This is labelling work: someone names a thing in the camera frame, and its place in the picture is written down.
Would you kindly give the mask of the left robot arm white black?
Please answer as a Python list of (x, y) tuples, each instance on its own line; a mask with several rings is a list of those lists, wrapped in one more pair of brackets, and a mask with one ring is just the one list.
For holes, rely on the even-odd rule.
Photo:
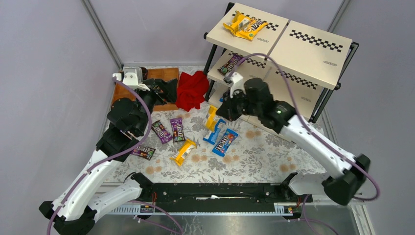
[(101, 217), (122, 204), (155, 197), (152, 182), (142, 173), (132, 174), (122, 185), (101, 196), (95, 193), (148, 137), (153, 108), (176, 101), (178, 81), (147, 79), (129, 85), (126, 79), (117, 78), (115, 82), (135, 96), (135, 100), (121, 97), (113, 101), (107, 114), (110, 125), (85, 167), (61, 196), (40, 205), (40, 212), (49, 220), (48, 231), (85, 235)]

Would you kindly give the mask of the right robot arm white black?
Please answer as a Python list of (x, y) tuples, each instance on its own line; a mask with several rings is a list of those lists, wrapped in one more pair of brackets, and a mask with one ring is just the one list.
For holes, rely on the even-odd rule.
[(297, 195), (325, 193), (346, 206), (367, 179), (370, 159), (355, 156), (331, 142), (298, 115), (286, 101), (275, 100), (268, 84), (260, 78), (244, 82), (226, 78), (230, 89), (224, 93), (217, 115), (234, 121), (241, 115), (257, 117), (260, 123), (286, 137), (306, 151), (326, 170), (325, 174), (295, 174), (289, 188)]

